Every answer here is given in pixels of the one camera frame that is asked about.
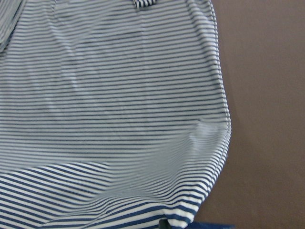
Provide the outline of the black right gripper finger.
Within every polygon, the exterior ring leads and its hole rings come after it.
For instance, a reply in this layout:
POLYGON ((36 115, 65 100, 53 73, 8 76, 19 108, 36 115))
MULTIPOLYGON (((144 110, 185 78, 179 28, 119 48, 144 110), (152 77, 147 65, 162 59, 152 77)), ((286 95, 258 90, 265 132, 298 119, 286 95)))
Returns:
POLYGON ((169 229, 169 222, 166 219, 159 220, 158 224, 159 229, 169 229))

